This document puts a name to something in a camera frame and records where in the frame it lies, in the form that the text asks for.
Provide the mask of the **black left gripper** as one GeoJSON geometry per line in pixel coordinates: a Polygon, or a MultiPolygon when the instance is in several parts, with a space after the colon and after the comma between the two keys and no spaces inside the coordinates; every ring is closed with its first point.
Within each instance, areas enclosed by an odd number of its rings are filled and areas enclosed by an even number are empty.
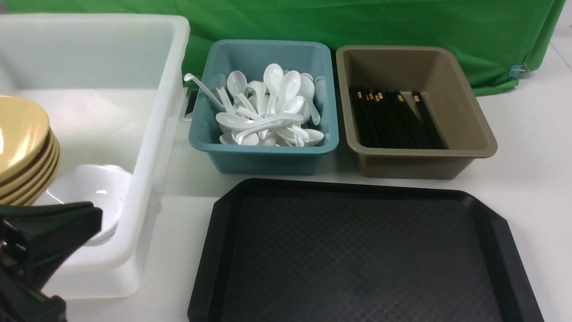
{"type": "Polygon", "coordinates": [[[92,202],[2,205],[0,319],[67,322],[66,302],[39,291],[61,265],[101,230],[92,202]]]}

